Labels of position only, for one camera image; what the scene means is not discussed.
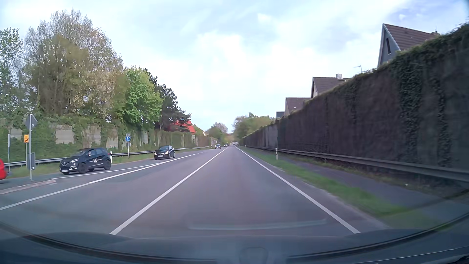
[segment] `ivy-covered wall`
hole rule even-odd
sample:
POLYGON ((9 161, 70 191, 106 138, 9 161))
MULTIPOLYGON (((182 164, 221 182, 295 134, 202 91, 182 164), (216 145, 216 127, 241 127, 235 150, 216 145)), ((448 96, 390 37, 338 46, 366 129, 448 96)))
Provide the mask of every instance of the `ivy-covered wall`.
POLYGON ((469 168, 469 25, 399 53, 242 144, 469 168))
MULTIPOLYGON (((105 120, 77 116, 37 116, 38 124, 31 133, 31 150, 36 159, 66 157, 80 148, 105 147, 113 153, 126 152, 126 133, 132 136, 130 151, 155 150, 159 146, 172 145, 175 148, 205 147, 210 145, 209 137, 196 137, 190 133, 166 131, 140 131, 125 124, 108 123, 105 120)), ((0 125, 0 158, 8 160, 8 133, 12 128, 28 130, 21 124, 0 125)), ((24 161, 26 144, 23 138, 12 138, 10 161, 24 161)))

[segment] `red car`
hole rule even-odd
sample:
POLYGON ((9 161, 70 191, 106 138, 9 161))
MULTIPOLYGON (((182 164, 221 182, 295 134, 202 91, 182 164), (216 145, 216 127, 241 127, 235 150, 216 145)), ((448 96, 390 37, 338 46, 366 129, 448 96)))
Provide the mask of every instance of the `red car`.
POLYGON ((7 171, 5 170, 5 164, 3 160, 0 159, 0 180, 7 177, 7 171))

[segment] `brown tiled roof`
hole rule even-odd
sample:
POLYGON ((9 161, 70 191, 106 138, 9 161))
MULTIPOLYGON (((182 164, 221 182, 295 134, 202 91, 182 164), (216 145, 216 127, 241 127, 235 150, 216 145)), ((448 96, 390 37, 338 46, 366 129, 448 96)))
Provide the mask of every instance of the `brown tiled roof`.
POLYGON ((318 94, 322 94, 347 80, 350 80, 350 78, 337 79, 336 77, 313 77, 313 84, 316 85, 318 94))
POLYGON ((387 28, 389 34, 391 34, 394 41, 396 41, 397 46, 401 50, 406 50, 412 46, 420 45, 426 40, 434 39, 438 36, 437 33, 426 33, 389 24, 383 25, 387 28))
POLYGON ((311 99, 309 97, 287 97, 285 101, 287 102, 288 112, 291 113, 293 110, 300 110, 303 108, 304 101, 311 99))

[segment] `black hatchback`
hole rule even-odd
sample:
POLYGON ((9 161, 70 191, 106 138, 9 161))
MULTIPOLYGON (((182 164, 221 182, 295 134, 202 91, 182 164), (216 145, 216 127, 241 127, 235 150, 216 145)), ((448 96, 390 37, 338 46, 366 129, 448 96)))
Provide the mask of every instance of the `black hatchback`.
POLYGON ((60 161, 60 171, 65 175, 71 172, 83 174, 96 168, 111 169, 111 157, 105 148, 83 148, 60 161))
POLYGON ((159 159, 170 159, 171 157, 175 158, 176 154, 174 153, 173 146, 161 146, 159 149, 155 150, 155 160, 159 159))

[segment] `distant car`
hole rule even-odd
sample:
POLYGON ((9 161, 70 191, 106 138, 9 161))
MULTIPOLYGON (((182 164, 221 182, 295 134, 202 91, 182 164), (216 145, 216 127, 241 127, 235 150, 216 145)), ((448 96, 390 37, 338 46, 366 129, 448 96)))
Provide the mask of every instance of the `distant car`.
POLYGON ((162 146, 158 150, 155 150, 155 160, 159 159, 170 159, 171 157, 176 158, 176 153, 174 153, 173 146, 167 145, 162 146))

